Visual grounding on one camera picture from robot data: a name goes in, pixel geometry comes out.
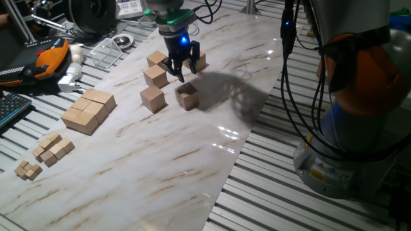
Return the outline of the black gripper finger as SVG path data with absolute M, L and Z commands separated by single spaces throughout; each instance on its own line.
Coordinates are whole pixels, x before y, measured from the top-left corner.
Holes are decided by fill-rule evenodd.
M 200 43 L 193 40 L 190 43 L 189 68 L 193 74 L 197 73 L 197 61 L 200 59 Z
M 162 61 L 162 64 L 165 66 L 166 71 L 173 76 L 176 76 L 180 82 L 184 83 L 184 77 L 182 74 L 182 62 L 174 60 L 172 58 L 165 58 Z

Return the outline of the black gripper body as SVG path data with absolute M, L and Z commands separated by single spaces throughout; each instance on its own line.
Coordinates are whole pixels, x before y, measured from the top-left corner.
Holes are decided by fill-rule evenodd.
M 169 27 L 159 28 L 159 34 L 163 37 L 168 49 L 169 59 L 187 60 L 191 56 L 191 41 L 188 29 L 189 26 L 177 31 L 171 31 Z

